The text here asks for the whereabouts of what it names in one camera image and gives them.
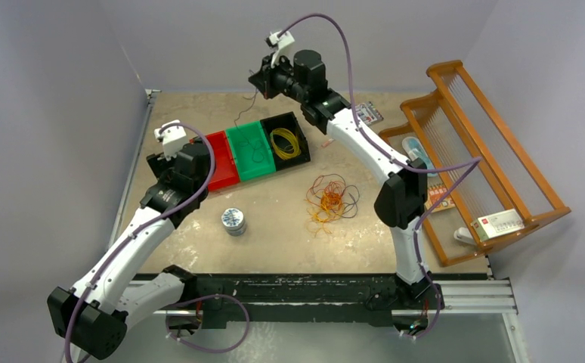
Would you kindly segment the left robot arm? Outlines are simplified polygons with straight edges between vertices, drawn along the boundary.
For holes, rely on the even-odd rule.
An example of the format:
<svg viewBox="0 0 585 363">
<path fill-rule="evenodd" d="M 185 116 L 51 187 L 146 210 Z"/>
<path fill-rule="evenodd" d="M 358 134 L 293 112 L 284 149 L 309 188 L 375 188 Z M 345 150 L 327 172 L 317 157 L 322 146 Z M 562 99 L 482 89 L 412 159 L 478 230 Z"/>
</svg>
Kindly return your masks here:
<svg viewBox="0 0 585 363">
<path fill-rule="evenodd" d="M 153 251 L 208 195 L 215 171 L 207 140 L 185 142 L 147 158 L 156 184 L 150 186 L 132 220 L 106 253 L 69 288 L 54 288 L 46 300 L 54 332 L 63 338 L 64 362 L 103 360 L 119 347 L 128 329 L 162 306 L 189 309 L 197 289 L 187 279 L 162 273 L 126 293 L 129 283 Z"/>
</svg>

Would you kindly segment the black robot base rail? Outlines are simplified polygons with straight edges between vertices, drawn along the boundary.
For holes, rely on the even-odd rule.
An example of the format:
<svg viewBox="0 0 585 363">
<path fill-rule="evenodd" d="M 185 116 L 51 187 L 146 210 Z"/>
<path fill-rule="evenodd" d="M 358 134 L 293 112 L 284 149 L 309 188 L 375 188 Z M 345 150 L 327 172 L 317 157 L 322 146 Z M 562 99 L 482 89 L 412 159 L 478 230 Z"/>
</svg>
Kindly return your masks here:
<svg viewBox="0 0 585 363">
<path fill-rule="evenodd" d="M 231 321 L 363 323 L 425 330 L 444 308 L 439 284 L 413 299 L 394 273 L 186 274 L 176 306 L 195 308 L 205 329 Z"/>
</svg>

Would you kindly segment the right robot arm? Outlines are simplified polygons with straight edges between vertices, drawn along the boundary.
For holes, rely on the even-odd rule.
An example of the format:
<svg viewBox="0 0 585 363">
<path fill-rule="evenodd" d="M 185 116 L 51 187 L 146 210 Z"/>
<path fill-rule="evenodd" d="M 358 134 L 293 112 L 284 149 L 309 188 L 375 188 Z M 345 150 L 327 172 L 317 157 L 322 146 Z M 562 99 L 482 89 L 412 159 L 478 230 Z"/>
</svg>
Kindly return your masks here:
<svg viewBox="0 0 585 363">
<path fill-rule="evenodd" d="M 358 119 L 351 103 L 328 86 L 326 66 L 316 51 L 297 51 L 293 58 L 269 54 L 249 82 L 266 99 L 284 95 L 298 102 L 311 125 L 342 143 L 377 180 L 380 190 L 373 207 L 392 235 L 396 297 L 407 308 L 417 306 L 431 287 L 417 225 L 426 211 L 425 163 L 407 159 Z"/>
</svg>

